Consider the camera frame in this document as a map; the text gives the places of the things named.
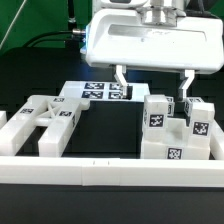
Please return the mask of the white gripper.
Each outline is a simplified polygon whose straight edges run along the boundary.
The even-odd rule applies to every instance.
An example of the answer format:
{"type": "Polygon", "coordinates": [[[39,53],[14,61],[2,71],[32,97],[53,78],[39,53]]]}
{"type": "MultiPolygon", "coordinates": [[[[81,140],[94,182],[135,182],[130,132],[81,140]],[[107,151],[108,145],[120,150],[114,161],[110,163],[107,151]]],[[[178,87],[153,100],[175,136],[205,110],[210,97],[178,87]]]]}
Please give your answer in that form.
{"type": "Polygon", "coordinates": [[[178,99],[187,98],[195,71],[212,74],[223,66],[223,22],[180,17],[175,27],[144,24],[134,10],[103,9],[87,28],[86,61],[115,66],[122,99],[132,98],[124,75],[130,69],[181,71],[178,99]]]}

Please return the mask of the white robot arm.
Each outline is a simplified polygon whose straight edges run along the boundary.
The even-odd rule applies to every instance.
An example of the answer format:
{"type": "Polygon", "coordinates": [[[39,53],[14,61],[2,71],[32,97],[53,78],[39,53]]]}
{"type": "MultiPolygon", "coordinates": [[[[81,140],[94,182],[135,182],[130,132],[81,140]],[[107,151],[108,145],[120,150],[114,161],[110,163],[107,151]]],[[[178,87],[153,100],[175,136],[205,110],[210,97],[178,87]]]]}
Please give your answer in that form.
{"type": "Polygon", "coordinates": [[[114,67],[123,99],[132,88],[128,69],[178,72],[179,97],[197,74],[224,65],[223,22],[200,9],[187,11],[190,0],[98,0],[85,29],[81,49],[91,67],[114,67]]]}

